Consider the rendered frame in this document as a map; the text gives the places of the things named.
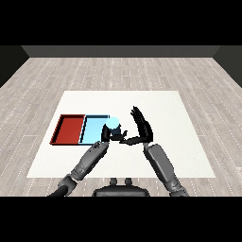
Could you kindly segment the light blue shallow open box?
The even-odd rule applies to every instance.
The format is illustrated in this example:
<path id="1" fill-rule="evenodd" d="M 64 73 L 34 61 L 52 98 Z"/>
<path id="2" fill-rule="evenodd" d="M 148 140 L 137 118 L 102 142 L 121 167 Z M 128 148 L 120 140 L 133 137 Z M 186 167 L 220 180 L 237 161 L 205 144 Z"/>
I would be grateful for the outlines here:
<path id="1" fill-rule="evenodd" d="M 87 114 L 81 128 L 78 143 L 81 146 L 91 146 L 101 140 L 103 126 L 109 116 L 107 114 Z"/>

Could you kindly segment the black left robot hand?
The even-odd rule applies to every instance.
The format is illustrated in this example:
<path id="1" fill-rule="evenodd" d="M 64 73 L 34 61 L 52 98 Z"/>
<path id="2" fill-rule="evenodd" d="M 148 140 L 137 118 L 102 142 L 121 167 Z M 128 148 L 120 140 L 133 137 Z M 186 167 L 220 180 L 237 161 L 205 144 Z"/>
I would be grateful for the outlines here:
<path id="1" fill-rule="evenodd" d="M 127 131 L 125 130 L 123 134 L 112 134 L 107 125 L 104 125 L 101 132 L 101 141 L 102 142 L 110 142 L 110 141 L 118 141 L 119 143 L 123 143 L 126 141 L 125 136 L 127 135 Z"/>

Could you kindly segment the red shallow open box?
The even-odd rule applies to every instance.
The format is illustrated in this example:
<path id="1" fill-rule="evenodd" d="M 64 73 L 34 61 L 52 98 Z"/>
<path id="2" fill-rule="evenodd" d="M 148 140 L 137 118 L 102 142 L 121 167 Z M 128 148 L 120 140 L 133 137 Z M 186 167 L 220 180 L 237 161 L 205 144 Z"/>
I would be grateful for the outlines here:
<path id="1" fill-rule="evenodd" d="M 50 140 L 52 146 L 77 146 L 84 114 L 62 114 Z"/>

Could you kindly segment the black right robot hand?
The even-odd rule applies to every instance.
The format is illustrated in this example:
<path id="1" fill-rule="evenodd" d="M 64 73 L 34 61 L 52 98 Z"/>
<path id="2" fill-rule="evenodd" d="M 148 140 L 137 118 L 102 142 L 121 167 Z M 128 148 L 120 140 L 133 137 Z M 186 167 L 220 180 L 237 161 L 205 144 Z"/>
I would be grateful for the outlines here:
<path id="1" fill-rule="evenodd" d="M 142 112 L 137 108 L 133 107 L 130 114 L 137 126 L 139 135 L 131 137 L 129 139 L 123 139 L 120 144 L 127 144 L 129 146 L 137 145 L 140 143 L 150 143 L 153 141 L 153 131 L 149 123 L 144 118 Z"/>

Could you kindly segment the small blue can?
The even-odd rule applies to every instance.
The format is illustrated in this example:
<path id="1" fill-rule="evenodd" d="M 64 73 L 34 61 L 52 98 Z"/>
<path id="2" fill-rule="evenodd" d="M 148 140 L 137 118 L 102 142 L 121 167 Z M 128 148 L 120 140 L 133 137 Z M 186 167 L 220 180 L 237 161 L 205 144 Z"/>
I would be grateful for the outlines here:
<path id="1" fill-rule="evenodd" d="M 120 123 L 117 117 L 109 117 L 106 121 L 106 126 L 108 127 L 112 135 L 121 134 Z"/>

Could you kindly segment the dark grey robot body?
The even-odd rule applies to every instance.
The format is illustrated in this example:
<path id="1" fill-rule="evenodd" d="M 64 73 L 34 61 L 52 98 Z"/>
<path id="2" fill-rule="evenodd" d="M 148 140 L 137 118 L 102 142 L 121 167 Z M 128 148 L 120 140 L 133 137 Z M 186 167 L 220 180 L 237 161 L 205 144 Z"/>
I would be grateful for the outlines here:
<path id="1" fill-rule="evenodd" d="M 96 189 L 93 197 L 149 197 L 145 188 L 134 186 L 131 178 L 125 178 L 124 185 L 117 184 L 117 178 L 111 178 L 110 184 Z"/>

